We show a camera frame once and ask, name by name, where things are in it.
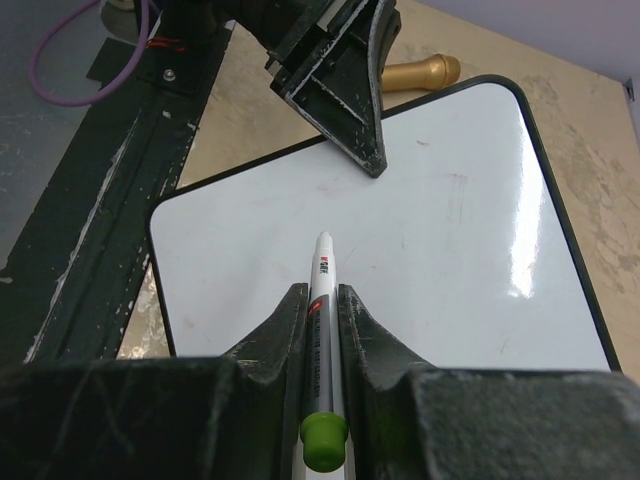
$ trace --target marker cap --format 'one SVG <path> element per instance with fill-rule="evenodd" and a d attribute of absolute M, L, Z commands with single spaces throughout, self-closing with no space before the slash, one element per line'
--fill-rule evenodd
<path fill-rule="evenodd" d="M 319 473 L 340 468 L 345 459 L 347 434 L 347 422 L 341 416 L 331 412 L 309 415 L 300 425 L 304 463 Z"/>

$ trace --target whiteboard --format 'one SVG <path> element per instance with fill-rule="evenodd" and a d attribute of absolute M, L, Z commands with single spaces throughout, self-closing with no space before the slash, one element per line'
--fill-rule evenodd
<path fill-rule="evenodd" d="M 452 92 L 383 121 L 378 179 L 311 142 L 162 201 L 149 232 L 175 353 L 247 335 L 308 282 L 326 230 L 338 281 L 438 367 L 609 370 L 516 96 Z"/>

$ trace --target gold microphone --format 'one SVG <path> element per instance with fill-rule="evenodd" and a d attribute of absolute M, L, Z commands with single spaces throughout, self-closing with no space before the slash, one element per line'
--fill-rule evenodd
<path fill-rule="evenodd" d="M 386 65 L 382 72 L 382 91 L 440 90 L 460 78 L 457 58 L 437 53 L 419 62 Z"/>

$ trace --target marker label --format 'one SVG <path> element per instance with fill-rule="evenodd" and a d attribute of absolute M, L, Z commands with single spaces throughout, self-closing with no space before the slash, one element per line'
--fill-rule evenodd
<path fill-rule="evenodd" d="M 320 257 L 320 273 L 329 275 L 329 257 Z"/>
<path fill-rule="evenodd" d="M 315 299 L 307 316 L 307 360 L 302 397 L 304 416 L 333 412 L 329 301 L 329 295 Z"/>

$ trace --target white marker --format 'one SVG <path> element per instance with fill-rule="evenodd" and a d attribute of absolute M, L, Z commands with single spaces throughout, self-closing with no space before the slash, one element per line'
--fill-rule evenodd
<path fill-rule="evenodd" d="M 336 259 L 327 232 L 316 241 L 309 299 L 300 438 L 304 463 L 326 473 L 344 463 L 348 434 L 342 398 Z"/>

